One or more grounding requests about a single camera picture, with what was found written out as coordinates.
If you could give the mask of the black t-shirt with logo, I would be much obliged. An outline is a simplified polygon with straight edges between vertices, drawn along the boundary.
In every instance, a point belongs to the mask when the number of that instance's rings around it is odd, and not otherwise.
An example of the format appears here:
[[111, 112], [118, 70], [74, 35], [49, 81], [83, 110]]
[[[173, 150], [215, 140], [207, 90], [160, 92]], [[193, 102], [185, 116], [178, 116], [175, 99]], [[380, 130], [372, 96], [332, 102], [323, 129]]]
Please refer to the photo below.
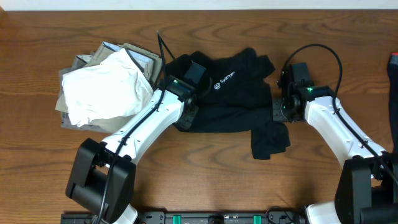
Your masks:
[[213, 83], [198, 100], [191, 126], [175, 125], [180, 132], [250, 131], [252, 156], [259, 160], [286, 151], [290, 146], [289, 131], [284, 123], [273, 120], [271, 89], [264, 81], [275, 70], [268, 56], [258, 56], [254, 49], [245, 48], [232, 57], [211, 59], [197, 51], [179, 56], [165, 69], [167, 74], [181, 77], [193, 62], [206, 69]]

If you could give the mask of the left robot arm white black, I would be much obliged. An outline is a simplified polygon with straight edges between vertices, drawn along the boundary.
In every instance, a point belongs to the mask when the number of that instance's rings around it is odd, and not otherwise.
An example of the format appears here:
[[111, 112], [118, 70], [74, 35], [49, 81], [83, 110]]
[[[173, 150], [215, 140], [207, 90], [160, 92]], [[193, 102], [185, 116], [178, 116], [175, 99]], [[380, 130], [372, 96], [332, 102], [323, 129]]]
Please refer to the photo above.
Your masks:
[[93, 223], [134, 223], [130, 204], [136, 168], [154, 141], [172, 124], [191, 126], [196, 100], [208, 94], [213, 81], [173, 78], [154, 92], [146, 107], [101, 142], [86, 139], [78, 148], [66, 195], [95, 214]]

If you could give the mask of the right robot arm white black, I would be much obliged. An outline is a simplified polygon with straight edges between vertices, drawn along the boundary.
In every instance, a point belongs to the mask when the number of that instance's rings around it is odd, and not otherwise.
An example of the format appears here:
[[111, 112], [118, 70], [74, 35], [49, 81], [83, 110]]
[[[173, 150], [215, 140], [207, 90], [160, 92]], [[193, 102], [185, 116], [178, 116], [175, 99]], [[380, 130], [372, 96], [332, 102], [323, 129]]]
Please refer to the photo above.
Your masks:
[[335, 198], [305, 208], [306, 223], [397, 223], [397, 154], [373, 142], [333, 99], [310, 80], [277, 82], [274, 119], [314, 127], [342, 167]]

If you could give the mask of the beige folded trousers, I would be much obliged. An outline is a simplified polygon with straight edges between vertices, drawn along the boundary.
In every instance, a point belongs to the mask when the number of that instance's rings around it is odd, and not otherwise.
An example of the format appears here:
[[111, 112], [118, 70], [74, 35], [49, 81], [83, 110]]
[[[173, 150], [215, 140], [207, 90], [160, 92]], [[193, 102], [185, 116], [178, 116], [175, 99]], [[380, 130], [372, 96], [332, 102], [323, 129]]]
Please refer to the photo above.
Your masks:
[[[162, 66], [162, 59], [160, 56], [148, 50], [142, 49], [138, 46], [124, 43], [122, 45], [114, 45], [108, 42], [102, 42], [96, 52], [89, 55], [76, 55], [73, 64], [69, 68], [64, 68], [59, 71], [59, 79], [63, 79], [63, 75], [83, 67], [90, 67], [100, 64], [106, 57], [113, 52], [117, 52], [121, 48], [125, 48], [132, 58], [137, 63], [137, 66], [143, 69], [143, 74], [147, 78], [151, 87], [155, 87], [158, 80], [159, 73]], [[60, 112], [62, 123], [61, 127], [68, 129], [78, 129], [82, 131], [95, 131], [100, 133], [114, 133], [123, 127], [131, 117], [115, 117], [111, 119], [95, 119], [90, 124], [83, 126], [76, 126], [71, 124], [68, 116], [68, 108], [65, 102], [63, 90], [58, 94], [58, 100], [55, 109]]]

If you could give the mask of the dark object red tip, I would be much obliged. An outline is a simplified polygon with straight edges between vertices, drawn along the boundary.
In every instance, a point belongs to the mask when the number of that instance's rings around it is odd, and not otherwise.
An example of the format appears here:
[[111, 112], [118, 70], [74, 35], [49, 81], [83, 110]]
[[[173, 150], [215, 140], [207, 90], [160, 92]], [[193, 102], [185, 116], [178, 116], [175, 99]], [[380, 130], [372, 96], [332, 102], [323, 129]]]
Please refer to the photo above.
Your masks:
[[389, 119], [391, 125], [394, 151], [397, 151], [397, 52], [391, 54], [387, 64], [389, 77]]

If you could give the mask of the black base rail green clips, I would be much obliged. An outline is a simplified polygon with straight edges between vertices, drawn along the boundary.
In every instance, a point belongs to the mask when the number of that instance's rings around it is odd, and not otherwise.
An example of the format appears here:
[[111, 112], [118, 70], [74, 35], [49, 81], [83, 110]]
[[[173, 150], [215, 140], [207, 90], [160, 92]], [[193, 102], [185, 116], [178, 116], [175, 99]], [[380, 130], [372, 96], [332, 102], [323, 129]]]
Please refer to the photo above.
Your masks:
[[146, 212], [133, 224], [306, 224], [301, 214], [271, 210], [266, 213], [165, 213]]

